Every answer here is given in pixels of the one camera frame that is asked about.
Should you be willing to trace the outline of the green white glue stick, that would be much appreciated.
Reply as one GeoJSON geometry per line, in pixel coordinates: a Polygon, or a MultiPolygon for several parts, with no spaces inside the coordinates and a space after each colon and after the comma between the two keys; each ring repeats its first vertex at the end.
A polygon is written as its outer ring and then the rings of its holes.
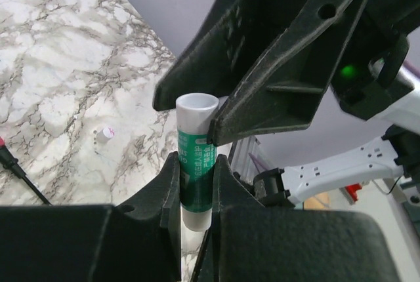
{"type": "Polygon", "coordinates": [[[211,225],[217,148],[207,142],[207,133],[218,107],[219,99],[205,93],[185,94],[176,99],[182,218],[194,232],[204,232],[211,225]]]}

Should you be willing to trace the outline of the white glue stick cap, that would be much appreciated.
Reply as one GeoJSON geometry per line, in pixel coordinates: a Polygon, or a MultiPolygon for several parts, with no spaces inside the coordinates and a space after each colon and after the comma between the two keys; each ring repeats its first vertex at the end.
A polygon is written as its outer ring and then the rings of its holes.
{"type": "Polygon", "coordinates": [[[96,134],[96,141],[100,144],[105,144],[110,141],[115,136],[115,131],[113,128],[104,127],[99,130],[96,134]]]}

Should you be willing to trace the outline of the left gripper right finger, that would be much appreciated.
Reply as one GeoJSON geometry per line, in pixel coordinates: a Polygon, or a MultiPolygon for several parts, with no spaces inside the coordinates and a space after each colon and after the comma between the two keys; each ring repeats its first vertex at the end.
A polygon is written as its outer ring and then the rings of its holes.
{"type": "Polygon", "coordinates": [[[372,217],[262,206],[225,155],[213,170],[210,230],[198,281],[392,281],[394,262],[372,217]]]}

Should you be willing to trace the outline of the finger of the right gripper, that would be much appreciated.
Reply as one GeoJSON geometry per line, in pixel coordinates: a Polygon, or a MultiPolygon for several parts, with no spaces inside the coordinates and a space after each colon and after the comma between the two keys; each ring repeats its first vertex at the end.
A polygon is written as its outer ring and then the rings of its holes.
{"type": "Polygon", "coordinates": [[[307,0],[215,0],[196,36],[158,82],[156,111],[183,94],[228,96],[307,0]]]}
{"type": "Polygon", "coordinates": [[[366,3],[262,0],[208,142],[221,146],[253,134],[307,129],[366,3]]]}

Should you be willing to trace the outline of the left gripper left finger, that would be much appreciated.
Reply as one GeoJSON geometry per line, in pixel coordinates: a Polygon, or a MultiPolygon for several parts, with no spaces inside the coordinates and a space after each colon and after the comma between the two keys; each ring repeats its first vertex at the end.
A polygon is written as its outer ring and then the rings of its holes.
{"type": "Polygon", "coordinates": [[[118,206],[1,208],[2,281],[180,281],[180,164],[118,206]]]}

